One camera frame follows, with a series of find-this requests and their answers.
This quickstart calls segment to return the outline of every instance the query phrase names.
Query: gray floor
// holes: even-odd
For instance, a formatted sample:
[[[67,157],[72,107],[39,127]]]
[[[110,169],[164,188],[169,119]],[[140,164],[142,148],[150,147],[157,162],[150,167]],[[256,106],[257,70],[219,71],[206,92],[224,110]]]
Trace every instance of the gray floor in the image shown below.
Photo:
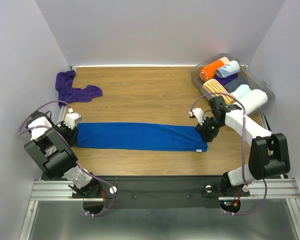
[[[260,200],[242,201],[240,212]],[[268,199],[257,212],[231,216],[220,209],[115,209],[84,215],[81,202],[41,202],[32,240],[294,240],[298,239],[285,199]]]

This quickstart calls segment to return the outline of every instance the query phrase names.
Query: wood grain surface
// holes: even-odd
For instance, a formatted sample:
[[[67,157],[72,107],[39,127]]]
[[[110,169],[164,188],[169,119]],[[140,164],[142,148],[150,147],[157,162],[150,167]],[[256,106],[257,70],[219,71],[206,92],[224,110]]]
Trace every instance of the wood grain surface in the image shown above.
[[[195,126],[188,111],[201,96],[188,67],[77,68],[73,87],[95,85],[103,96],[74,102],[82,122],[138,122]],[[206,99],[196,107],[210,109]],[[252,117],[261,125],[259,114]],[[246,161],[250,147],[246,144]],[[81,165],[99,176],[221,175],[240,167],[242,138],[223,127],[207,152],[73,148]]]

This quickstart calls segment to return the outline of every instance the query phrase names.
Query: yellow and white striped towel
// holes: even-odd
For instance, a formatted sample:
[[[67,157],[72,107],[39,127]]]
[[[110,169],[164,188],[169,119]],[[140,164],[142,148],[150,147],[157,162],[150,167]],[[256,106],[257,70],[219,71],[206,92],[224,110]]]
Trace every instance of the yellow and white striped towel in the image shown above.
[[[227,92],[227,90],[222,86],[217,80],[214,78],[210,79],[209,81],[205,82],[203,84],[203,87],[209,92],[209,93],[225,93],[225,94],[230,94]],[[221,94],[212,94],[214,97],[222,96],[224,99],[225,104],[232,104],[234,103],[235,100],[233,100],[229,96],[221,95]]]

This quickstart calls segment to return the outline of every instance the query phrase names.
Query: purple towel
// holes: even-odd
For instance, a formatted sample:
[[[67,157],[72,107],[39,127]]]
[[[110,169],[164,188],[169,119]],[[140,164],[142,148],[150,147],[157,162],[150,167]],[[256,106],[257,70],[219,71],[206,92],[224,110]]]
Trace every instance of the purple towel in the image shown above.
[[[93,98],[102,96],[102,90],[97,86],[88,85],[84,89],[72,87],[75,76],[76,72],[73,70],[59,72],[56,75],[55,89],[59,92],[59,100],[67,103],[85,103],[90,102]]]
[[[217,80],[222,86],[226,85],[227,83],[230,83],[233,79],[236,79],[238,77],[238,73],[235,73],[233,75],[230,75],[226,78],[219,77],[217,75],[214,76],[214,79]]]

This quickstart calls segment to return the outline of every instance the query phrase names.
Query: plastic bin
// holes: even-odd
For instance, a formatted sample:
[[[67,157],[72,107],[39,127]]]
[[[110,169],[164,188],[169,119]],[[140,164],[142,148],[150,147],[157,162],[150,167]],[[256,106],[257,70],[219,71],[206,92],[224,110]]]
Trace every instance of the plastic bin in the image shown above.
[[[189,74],[191,76],[191,82],[192,84],[202,93],[202,94],[207,94],[207,90],[203,87],[204,82],[201,80],[200,78],[200,71],[201,69],[206,66],[209,65],[211,63],[213,63],[214,61],[222,58],[222,57],[227,57],[230,61],[232,60],[236,60],[237,62],[240,63],[240,61],[238,59],[233,59],[231,56],[229,56],[228,54],[225,53],[220,53],[217,56],[214,56],[202,63],[200,63],[197,66],[194,66],[193,68],[191,68],[189,70]],[[262,90],[266,93],[267,97],[268,97],[268,102],[266,104],[264,104],[261,108],[256,109],[254,112],[252,112],[250,115],[253,115],[254,113],[258,112],[260,109],[262,109],[264,106],[268,105],[269,102],[272,102],[275,99],[275,94],[269,89],[267,88],[267,84],[265,82],[261,82],[258,79],[256,79],[248,70],[246,70],[243,66],[240,65],[240,72],[238,72],[239,76],[243,76],[245,77],[245,79],[247,80],[251,90],[253,89],[259,89]],[[208,100],[210,100],[213,96],[212,95],[208,95],[206,98]]]

